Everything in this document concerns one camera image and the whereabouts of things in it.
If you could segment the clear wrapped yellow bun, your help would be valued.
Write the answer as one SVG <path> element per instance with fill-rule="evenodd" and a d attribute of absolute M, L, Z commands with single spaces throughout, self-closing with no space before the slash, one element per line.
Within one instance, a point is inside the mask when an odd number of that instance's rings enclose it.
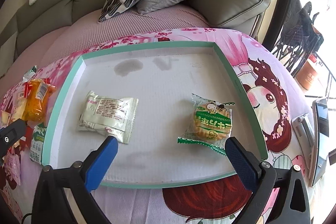
<path fill-rule="evenodd" d="M 28 83 L 24 82 L 16 87 L 5 101 L 5 108 L 1 110 L 1 126 L 6 127 L 24 116 L 28 94 Z"/>

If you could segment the pink checkered sofa cover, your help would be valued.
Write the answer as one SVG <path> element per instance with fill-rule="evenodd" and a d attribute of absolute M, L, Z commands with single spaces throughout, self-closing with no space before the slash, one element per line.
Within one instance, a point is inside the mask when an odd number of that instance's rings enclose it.
<path fill-rule="evenodd" d="M 194 9 L 175 5 L 148 14 L 130 9 L 110 20 L 99 23 L 99 10 L 91 12 L 72 26 L 54 30 L 27 47 L 1 78 L 1 95 L 22 80 L 31 67 L 39 68 L 74 52 L 126 36 L 175 28 L 208 27 L 206 19 Z"/>

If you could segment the orange cake packet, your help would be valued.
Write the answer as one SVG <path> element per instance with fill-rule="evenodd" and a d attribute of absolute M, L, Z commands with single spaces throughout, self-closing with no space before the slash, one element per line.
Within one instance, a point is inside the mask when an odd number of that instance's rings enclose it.
<path fill-rule="evenodd" d="M 23 112 L 24 121 L 43 122 L 47 114 L 49 97 L 56 92 L 50 79 L 32 79 L 25 83 L 24 97 L 26 106 Z"/>

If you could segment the green wrapped round biscuit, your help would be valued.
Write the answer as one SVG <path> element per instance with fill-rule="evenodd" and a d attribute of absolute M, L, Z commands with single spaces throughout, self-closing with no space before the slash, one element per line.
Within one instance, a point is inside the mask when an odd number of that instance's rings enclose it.
<path fill-rule="evenodd" d="M 234 102 L 218 102 L 192 94 L 194 103 L 190 123 L 177 138 L 179 144 L 199 144 L 226 155 L 224 146 L 232 133 Z"/>

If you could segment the white green snack packet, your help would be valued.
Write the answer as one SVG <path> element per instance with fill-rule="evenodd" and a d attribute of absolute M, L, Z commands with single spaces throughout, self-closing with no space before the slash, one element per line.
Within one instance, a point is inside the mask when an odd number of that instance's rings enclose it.
<path fill-rule="evenodd" d="M 90 91 L 86 96 L 77 129 L 113 136 L 120 143 L 128 144 L 137 106 L 137 98 L 112 99 Z"/>

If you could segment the grey green sofa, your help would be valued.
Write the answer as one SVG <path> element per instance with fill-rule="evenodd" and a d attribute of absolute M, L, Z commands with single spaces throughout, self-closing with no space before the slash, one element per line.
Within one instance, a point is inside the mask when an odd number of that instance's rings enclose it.
<path fill-rule="evenodd" d="M 54 30 L 72 26 L 91 12 L 99 10 L 101 14 L 105 1 L 37 0 L 32 6 L 25 3 L 1 32 L 1 44 L 10 47 L 9 53 L 1 54 L 1 78 L 33 42 Z M 270 0 L 185 0 L 177 5 L 190 7 L 200 13 L 208 27 L 233 29 L 254 35 L 255 23 L 269 4 Z M 136 36 L 120 39 L 127 43 Z"/>

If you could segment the green white milk packet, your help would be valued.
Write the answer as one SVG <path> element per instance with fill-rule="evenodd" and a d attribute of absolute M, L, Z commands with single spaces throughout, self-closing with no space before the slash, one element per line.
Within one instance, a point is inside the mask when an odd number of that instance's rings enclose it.
<path fill-rule="evenodd" d="M 43 123 L 36 125 L 34 127 L 31 139 L 30 159 L 40 165 L 42 164 L 42 152 L 45 142 L 46 131 L 47 128 Z"/>

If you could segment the pink cartoon printed blanket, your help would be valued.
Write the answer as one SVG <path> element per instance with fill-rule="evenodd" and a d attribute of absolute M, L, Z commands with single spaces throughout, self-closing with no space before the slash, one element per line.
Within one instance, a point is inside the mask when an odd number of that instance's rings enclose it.
<path fill-rule="evenodd" d="M 297 164 L 307 174 L 307 164 L 291 120 L 309 113 L 305 97 L 293 77 L 271 53 L 248 35 L 234 30 L 181 28 L 138 34 L 77 51 L 39 69 L 57 87 L 51 108 L 77 59 L 87 53 L 120 46 L 157 42 L 213 42 L 224 53 L 240 80 L 258 119 L 272 166 Z M 238 176 L 168 188 L 119 188 L 101 184 L 93 196 L 112 223 L 231 223 L 250 197 Z"/>

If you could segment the teal white cardboard tray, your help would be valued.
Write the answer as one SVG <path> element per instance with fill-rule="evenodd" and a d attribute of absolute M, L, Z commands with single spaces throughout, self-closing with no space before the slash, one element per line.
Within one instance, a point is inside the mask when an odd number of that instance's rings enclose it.
<path fill-rule="evenodd" d="M 230 161 L 200 144 L 179 144 L 189 126 L 192 96 L 233 103 L 232 135 L 259 160 L 268 157 L 258 119 L 222 50 L 213 42 L 157 42 L 120 46 L 80 56 L 54 104 L 42 163 L 66 168 L 84 160 L 104 137 L 80 131 L 89 92 L 138 99 L 130 142 L 120 144 L 103 185 L 168 188 L 234 174 Z"/>

